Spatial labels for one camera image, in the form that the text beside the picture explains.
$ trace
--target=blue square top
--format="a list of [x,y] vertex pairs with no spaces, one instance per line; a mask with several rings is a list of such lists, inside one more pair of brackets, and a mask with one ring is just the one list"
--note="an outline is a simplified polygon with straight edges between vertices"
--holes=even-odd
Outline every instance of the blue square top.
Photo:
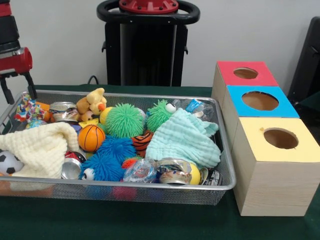
[[299,118],[278,86],[229,85],[227,88],[239,117]]

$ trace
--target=mint green washcloth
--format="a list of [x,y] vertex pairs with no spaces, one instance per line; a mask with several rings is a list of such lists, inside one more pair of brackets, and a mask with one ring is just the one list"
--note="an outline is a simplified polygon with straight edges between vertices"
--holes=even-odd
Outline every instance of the mint green washcloth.
[[178,158],[198,167],[213,168],[220,162],[220,149],[209,138],[218,131],[216,123],[202,121],[179,108],[154,133],[146,158]]

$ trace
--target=wooden cube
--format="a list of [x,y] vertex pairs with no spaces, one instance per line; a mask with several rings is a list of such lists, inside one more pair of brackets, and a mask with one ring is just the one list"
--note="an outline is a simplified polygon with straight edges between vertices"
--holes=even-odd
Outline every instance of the wooden cube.
[[263,61],[218,61],[215,66],[211,97],[220,107],[230,86],[278,86]]
[[227,86],[222,106],[230,149],[234,145],[239,117],[299,118],[278,86]]
[[320,183],[320,147],[299,118],[240,117],[232,159],[242,216],[304,216]]

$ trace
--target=cream washcloth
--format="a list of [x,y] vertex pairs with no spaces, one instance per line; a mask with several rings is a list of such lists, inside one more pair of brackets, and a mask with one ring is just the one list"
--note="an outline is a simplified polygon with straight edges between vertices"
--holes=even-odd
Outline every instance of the cream washcloth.
[[[0,135],[0,149],[11,152],[24,163],[14,177],[60,179],[68,147],[70,151],[80,150],[75,129],[65,122]],[[10,187],[14,191],[33,191],[48,186],[12,181]]]

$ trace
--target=wire mesh basket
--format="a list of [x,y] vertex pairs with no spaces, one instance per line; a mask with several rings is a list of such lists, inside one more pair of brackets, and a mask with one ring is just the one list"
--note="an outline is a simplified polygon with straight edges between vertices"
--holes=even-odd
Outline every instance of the wire mesh basket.
[[[13,133],[24,129],[25,125],[23,123],[14,120],[17,105],[21,102],[23,94],[24,92],[19,94],[15,99],[15,104],[10,105],[0,117],[1,134]],[[61,101],[76,103],[88,93],[38,90],[37,94],[37,101],[45,104],[52,104]],[[225,126],[219,104],[217,104],[214,99],[190,96],[133,95],[117,93],[106,93],[104,96],[107,99],[108,107],[115,106],[118,103],[129,103],[143,111],[147,111],[154,103],[162,99],[172,102],[174,99],[196,98],[206,104],[212,105],[214,116],[211,121],[219,125],[219,131],[212,137],[212,140],[222,152],[220,157],[221,162],[216,167],[216,170],[222,175],[221,185],[169,185],[161,183],[84,181],[0,176],[0,196],[216,205],[225,192],[235,186],[236,176],[228,146]],[[23,190],[13,191],[10,188],[11,185],[19,186],[19,189]]]

